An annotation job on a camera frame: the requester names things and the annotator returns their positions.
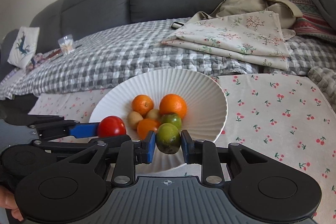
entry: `tangerine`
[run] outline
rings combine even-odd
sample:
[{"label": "tangerine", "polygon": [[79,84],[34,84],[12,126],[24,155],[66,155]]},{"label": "tangerine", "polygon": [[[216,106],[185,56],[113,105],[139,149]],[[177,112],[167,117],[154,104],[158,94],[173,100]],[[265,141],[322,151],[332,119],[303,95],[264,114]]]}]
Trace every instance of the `tangerine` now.
[{"label": "tangerine", "polygon": [[143,119],[138,123],[137,133],[141,139],[145,139],[149,131],[157,132],[161,123],[152,119]]},{"label": "tangerine", "polygon": [[187,113],[187,104],[183,98],[177,94],[167,94],[160,102],[160,115],[176,113],[181,119]]},{"label": "tangerine", "polygon": [[136,96],[132,101],[133,111],[140,113],[140,115],[143,117],[153,108],[154,102],[147,95],[140,94]]}]

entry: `gray gripper base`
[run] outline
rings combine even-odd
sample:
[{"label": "gray gripper base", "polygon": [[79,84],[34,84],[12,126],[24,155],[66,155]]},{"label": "gray gripper base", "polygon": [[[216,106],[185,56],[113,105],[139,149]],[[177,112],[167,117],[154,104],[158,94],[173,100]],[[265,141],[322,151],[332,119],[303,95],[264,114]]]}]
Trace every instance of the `gray gripper base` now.
[{"label": "gray gripper base", "polygon": [[29,144],[36,139],[39,139],[36,129],[13,126],[0,119],[0,154],[12,145]]},{"label": "gray gripper base", "polygon": [[[33,224],[26,220],[24,224]],[[112,191],[106,203],[73,224],[262,224],[238,211],[220,189],[196,177],[139,177]],[[297,224],[313,224],[306,219]]]}]

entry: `beige bag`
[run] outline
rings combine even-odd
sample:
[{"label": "beige bag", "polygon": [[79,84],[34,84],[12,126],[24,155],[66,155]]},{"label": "beige bag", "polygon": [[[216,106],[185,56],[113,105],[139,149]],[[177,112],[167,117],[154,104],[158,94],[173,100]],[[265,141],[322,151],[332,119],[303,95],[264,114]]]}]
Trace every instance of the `beige bag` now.
[{"label": "beige bag", "polygon": [[289,0],[226,0],[220,3],[210,15],[205,12],[198,12],[188,22],[263,10],[279,14],[282,29],[290,28],[297,17],[303,16],[300,9]]}]

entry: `tomato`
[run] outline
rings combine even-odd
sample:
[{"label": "tomato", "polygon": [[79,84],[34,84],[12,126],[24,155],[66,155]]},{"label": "tomato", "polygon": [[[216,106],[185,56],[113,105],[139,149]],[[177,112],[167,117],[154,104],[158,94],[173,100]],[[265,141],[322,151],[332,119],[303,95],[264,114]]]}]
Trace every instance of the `tomato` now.
[{"label": "tomato", "polygon": [[108,116],[98,125],[97,135],[100,138],[125,135],[126,127],[122,119],[117,116]]}]

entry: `green lime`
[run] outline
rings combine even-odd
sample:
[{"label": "green lime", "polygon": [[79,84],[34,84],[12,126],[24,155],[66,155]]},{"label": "green lime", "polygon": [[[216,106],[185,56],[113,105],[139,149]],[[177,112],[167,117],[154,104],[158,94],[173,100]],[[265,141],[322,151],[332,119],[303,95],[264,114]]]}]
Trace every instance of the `green lime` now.
[{"label": "green lime", "polygon": [[176,126],[179,131],[181,131],[182,120],[180,116],[176,113],[170,113],[170,114],[163,115],[161,117],[161,124],[164,124],[164,123],[171,123],[174,126]]},{"label": "green lime", "polygon": [[162,153],[175,154],[181,146],[179,130],[171,123],[164,123],[157,130],[155,142]]}]

